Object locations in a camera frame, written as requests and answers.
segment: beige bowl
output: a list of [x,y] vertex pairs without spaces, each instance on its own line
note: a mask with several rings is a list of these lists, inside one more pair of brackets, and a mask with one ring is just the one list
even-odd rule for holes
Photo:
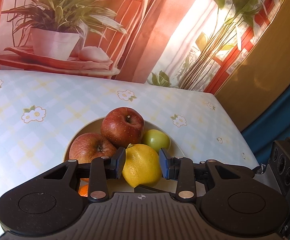
[[[89,133],[89,132],[94,132],[94,133],[101,133],[101,124],[103,122],[104,117],[96,119],[89,124],[85,125],[82,129],[80,129],[75,136],[73,137],[72,141],[69,143],[67,146],[65,156],[64,156],[64,161],[67,161],[69,159],[69,149],[73,143],[73,141],[80,135],[84,133]],[[156,129],[159,131],[163,131],[156,125],[145,121],[145,131],[150,130],[150,129]],[[177,143],[170,138],[170,149],[169,149],[169,154],[174,157],[174,156],[184,156],[184,153],[180,149],[180,147],[177,145]],[[81,186],[85,185],[86,182],[81,181]],[[164,191],[170,191],[170,192],[175,192],[176,191],[176,184],[177,182],[174,180],[166,180],[164,178],[161,178],[160,181],[155,185],[155,188],[164,190]],[[131,187],[123,178],[123,176],[120,179],[108,179],[107,180],[107,185],[109,188],[109,195],[111,195],[113,192],[118,191],[118,192],[134,192],[133,187]]]

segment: camera lens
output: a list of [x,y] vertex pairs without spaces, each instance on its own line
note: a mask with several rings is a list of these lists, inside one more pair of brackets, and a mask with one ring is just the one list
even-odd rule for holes
[[272,155],[272,158],[274,159],[274,162],[277,160],[277,156],[278,156],[278,150],[277,148],[274,149],[274,153]]
[[285,164],[286,164],[285,157],[284,157],[284,155],[281,155],[279,157],[279,160],[278,160],[278,172],[279,172],[279,174],[283,173],[283,171],[285,169]]
[[286,176],[285,176],[285,184],[288,186],[290,184],[290,167],[286,171]]

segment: floral tablecloth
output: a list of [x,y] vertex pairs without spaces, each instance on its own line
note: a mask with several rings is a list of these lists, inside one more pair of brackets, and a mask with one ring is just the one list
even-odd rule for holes
[[0,70],[0,196],[62,162],[83,126],[127,106],[194,162],[258,165],[212,94],[122,81]]

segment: silver screw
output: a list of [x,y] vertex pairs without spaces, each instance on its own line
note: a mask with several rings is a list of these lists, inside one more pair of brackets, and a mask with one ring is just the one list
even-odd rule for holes
[[184,190],[178,193],[178,196],[181,198],[192,198],[194,196],[194,193],[188,190]]
[[100,191],[100,190],[93,191],[91,193],[91,197],[94,199],[101,199],[101,198],[106,197],[106,193],[104,191]]

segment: blue curtain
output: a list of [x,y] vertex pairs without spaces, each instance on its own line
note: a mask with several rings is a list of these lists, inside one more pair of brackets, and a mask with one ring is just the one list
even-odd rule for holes
[[290,85],[242,135],[258,163],[267,164],[272,142],[290,137]]

